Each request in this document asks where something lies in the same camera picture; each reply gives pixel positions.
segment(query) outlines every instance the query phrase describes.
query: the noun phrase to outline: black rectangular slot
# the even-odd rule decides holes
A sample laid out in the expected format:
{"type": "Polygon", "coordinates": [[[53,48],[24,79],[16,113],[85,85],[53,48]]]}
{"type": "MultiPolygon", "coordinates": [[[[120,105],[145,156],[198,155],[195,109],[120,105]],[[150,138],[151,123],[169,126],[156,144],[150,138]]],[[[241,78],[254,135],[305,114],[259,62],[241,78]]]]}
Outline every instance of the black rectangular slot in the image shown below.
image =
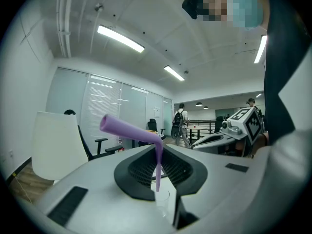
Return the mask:
{"type": "Polygon", "coordinates": [[[232,164],[232,163],[227,164],[225,167],[239,171],[239,172],[243,172],[243,173],[247,172],[247,170],[249,168],[247,166],[241,166],[241,165],[236,165],[236,164],[232,164]]]}
{"type": "Polygon", "coordinates": [[[61,226],[65,226],[87,193],[87,189],[75,186],[49,213],[48,217],[61,226]]]}

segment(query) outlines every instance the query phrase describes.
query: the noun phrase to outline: black railing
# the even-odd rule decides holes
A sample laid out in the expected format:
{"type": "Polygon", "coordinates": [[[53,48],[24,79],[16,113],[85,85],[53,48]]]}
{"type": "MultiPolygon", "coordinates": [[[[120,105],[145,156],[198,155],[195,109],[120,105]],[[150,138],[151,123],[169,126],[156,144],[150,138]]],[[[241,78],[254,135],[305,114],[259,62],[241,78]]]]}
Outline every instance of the black railing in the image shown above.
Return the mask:
{"type": "Polygon", "coordinates": [[[190,140],[190,143],[192,143],[192,139],[200,139],[202,137],[205,137],[206,135],[212,134],[215,131],[215,119],[190,120],[190,123],[188,123],[187,126],[192,127],[188,129],[188,138],[190,140]]]}

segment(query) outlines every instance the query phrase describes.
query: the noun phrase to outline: white chair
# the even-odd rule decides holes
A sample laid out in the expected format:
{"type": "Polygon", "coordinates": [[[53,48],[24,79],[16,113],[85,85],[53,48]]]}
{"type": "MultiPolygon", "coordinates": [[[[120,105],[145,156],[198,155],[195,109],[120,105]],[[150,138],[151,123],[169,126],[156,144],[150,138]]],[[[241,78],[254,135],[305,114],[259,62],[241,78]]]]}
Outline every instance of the white chair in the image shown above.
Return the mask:
{"type": "Polygon", "coordinates": [[[35,174],[60,180],[86,162],[76,116],[37,112],[32,141],[35,174]]]}

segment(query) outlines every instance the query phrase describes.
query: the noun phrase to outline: purple tube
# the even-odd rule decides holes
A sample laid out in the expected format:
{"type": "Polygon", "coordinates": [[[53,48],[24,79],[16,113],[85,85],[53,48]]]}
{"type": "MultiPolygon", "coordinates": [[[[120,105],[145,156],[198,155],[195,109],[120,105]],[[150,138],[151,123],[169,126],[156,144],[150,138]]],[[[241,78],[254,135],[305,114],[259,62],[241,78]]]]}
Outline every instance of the purple tube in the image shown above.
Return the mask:
{"type": "Polygon", "coordinates": [[[129,124],[111,115],[105,115],[101,120],[99,129],[113,135],[124,138],[135,139],[143,142],[154,143],[156,146],[156,191],[159,192],[161,175],[162,140],[154,133],[148,132],[129,124]]]}

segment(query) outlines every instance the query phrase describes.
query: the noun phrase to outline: fluorescent light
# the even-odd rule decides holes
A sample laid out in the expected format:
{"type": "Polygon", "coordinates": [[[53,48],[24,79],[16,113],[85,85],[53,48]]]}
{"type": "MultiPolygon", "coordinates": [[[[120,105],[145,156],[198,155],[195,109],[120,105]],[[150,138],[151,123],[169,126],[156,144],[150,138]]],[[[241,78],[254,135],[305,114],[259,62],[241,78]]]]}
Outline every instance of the fluorescent light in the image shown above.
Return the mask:
{"type": "Polygon", "coordinates": [[[259,50],[258,50],[258,53],[257,53],[257,56],[254,60],[254,63],[259,63],[260,61],[260,58],[262,56],[262,53],[263,53],[263,50],[265,48],[265,44],[267,43],[267,36],[262,36],[261,38],[261,43],[260,43],[260,47],[259,47],[259,50]]]}
{"type": "Polygon", "coordinates": [[[136,88],[136,87],[132,87],[131,89],[148,94],[148,92],[146,90],[143,90],[143,89],[139,89],[139,88],[136,88]]]}
{"type": "Polygon", "coordinates": [[[113,38],[113,39],[129,46],[130,48],[135,49],[136,51],[138,51],[140,53],[144,50],[144,47],[142,45],[136,43],[135,41],[115,32],[115,31],[113,31],[113,30],[111,30],[105,26],[100,25],[97,29],[97,32],[102,34],[102,35],[105,35],[107,37],[113,38]]]}
{"type": "Polygon", "coordinates": [[[176,78],[178,78],[179,80],[184,80],[184,78],[182,78],[182,76],[180,76],[176,71],[174,71],[171,67],[166,66],[165,70],[168,71],[170,74],[172,74],[173,76],[175,76],[176,78]]]}
{"type": "Polygon", "coordinates": [[[110,97],[109,96],[99,96],[99,95],[94,95],[94,94],[91,94],[92,96],[98,96],[98,97],[103,97],[103,98],[108,98],[108,99],[110,99],[110,97]]]}
{"type": "Polygon", "coordinates": [[[107,82],[110,82],[110,83],[116,83],[114,80],[109,80],[109,79],[105,79],[105,78],[102,78],[102,77],[91,76],[91,78],[92,79],[97,79],[97,80],[107,81],[107,82]]]}
{"type": "Polygon", "coordinates": [[[113,88],[112,86],[108,86],[108,85],[104,85],[104,84],[99,84],[99,83],[96,83],[96,82],[91,82],[91,84],[99,85],[99,86],[103,86],[103,87],[108,87],[108,88],[113,88]]]}

